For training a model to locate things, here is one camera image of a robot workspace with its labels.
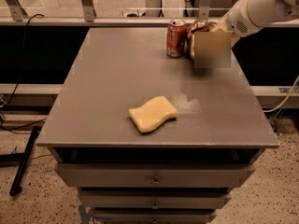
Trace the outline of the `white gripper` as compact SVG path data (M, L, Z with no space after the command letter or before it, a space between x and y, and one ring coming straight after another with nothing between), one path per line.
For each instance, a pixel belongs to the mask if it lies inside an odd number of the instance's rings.
M223 17L225 28L240 37L256 33L256 26L249 18L247 4L248 0L239 0Z

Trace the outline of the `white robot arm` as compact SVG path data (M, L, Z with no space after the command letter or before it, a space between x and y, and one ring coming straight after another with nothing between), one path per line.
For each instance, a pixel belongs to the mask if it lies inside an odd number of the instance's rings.
M279 21L299 17L299 0L239 0L221 18L225 30L246 37Z

